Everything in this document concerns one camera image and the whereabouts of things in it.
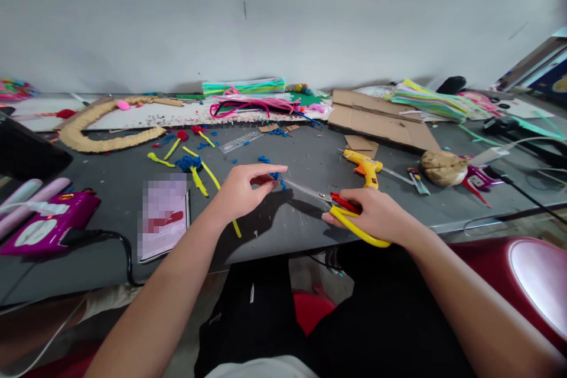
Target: clear plastic ruler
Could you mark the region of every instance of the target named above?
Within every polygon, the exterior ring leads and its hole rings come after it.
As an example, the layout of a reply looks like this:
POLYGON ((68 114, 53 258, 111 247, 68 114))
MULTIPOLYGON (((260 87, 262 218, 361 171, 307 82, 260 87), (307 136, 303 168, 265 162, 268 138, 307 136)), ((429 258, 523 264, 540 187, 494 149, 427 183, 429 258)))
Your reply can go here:
POLYGON ((253 132, 245 134, 238 139, 234 139, 233 141, 221 145, 220 150, 223 154, 226 154, 227 152, 234 151, 236 148, 244 146, 246 142, 252 142, 253 140, 258 139, 258 137, 262 136, 264 136, 264 133, 261 133, 260 130, 254 130, 253 132))

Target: red chair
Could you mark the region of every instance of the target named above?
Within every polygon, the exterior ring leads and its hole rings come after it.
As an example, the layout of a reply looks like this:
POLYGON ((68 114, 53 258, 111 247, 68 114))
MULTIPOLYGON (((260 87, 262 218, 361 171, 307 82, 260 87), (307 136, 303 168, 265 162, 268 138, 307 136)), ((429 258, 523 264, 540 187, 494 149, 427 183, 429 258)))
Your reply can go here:
POLYGON ((523 236, 449 246, 567 356, 567 251, 523 236))
POLYGON ((313 290, 316 294, 294 289, 295 315, 305 335, 337 306, 320 285, 314 285, 313 290))

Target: pink pom pom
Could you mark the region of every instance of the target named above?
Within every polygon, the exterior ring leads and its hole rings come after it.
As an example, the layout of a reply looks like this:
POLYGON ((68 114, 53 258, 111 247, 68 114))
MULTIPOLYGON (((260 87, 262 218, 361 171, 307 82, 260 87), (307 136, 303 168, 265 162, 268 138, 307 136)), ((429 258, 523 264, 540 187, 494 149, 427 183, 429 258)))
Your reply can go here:
POLYGON ((120 102, 117 102, 116 106, 119 107, 122 110, 130 109, 130 104, 128 102, 124 102, 123 100, 121 100, 120 102))

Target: blue pipe cleaner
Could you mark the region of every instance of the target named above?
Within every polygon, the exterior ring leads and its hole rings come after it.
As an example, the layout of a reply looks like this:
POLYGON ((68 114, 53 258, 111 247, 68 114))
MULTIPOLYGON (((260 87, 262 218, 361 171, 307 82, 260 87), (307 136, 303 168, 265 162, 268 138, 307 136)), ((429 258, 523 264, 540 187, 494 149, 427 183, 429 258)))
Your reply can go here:
POLYGON ((177 139, 177 135, 175 133, 170 133, 168 134, 166 137, 164 137, 164 139, 161 141, 162 145, 167 145, 169 142, 171 142, 173 139, 177 139))
POLYGON ((183 155, 181 159, 175 162, 184 172, 190 171, 190 167, 199 168, 201 166, 201 157, 192 157, 191 155, 183 155))

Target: white wall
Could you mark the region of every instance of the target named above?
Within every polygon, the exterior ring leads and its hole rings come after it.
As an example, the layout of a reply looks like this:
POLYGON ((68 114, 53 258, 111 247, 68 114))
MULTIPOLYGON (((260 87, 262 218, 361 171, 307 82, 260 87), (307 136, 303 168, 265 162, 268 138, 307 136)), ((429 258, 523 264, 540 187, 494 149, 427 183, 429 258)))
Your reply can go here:
POLYGON ((0 0, 0 76, 45 92, 496 81, 567 21, 565 0, 0 0))

